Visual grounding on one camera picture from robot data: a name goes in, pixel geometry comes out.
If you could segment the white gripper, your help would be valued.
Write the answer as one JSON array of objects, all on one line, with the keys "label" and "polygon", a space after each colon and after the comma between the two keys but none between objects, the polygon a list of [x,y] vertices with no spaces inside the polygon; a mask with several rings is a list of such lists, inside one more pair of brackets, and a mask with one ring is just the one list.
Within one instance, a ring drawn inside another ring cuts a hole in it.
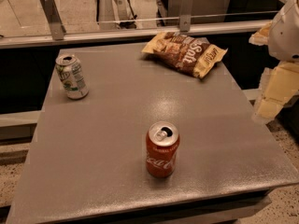
[{"label": "white gripper", "polygon": [[299,91],[299,0],[288,0],[272,22],[250,36],[252,45],[268,45],[269,54],[280,61],[263,70],[252,119],[272,121]]}]

